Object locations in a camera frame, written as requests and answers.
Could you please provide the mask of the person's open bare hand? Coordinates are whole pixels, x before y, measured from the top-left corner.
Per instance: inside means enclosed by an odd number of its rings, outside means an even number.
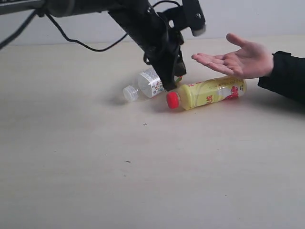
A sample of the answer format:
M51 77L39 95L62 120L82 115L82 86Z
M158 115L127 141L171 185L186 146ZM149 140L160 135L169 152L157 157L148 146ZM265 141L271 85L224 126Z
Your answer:
M192 59L203 66L239 79L255 79L269 76L274 68L274 56L261 44L248 41L233 33L226 40L239 50L222 55L197 53Z

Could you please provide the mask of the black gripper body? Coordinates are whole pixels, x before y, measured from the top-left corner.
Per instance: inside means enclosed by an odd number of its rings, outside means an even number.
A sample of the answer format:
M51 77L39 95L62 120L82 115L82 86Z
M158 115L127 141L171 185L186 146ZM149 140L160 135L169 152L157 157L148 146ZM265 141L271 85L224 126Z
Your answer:
M154 69L173 69L180 49L178 35L170 33L164 16L153 7L121 8L109 15L144 51L144 59Z

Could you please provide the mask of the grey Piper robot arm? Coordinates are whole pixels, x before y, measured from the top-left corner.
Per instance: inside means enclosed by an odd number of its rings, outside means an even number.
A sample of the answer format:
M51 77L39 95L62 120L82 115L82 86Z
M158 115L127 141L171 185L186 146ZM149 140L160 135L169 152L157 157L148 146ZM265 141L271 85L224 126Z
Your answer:
M163 87L171 91L177 87L176 78L186 74L180 32L170 28L165 17L157 13L147 0L2 0L2 15L31 10L21 26L0 43L4 48L15 40L35 16L47 16L68 42L79 44L93 52L110 49L94 49L83 42L69 38L55 18L108 12L126 35L143 50L143 61L153 67Z

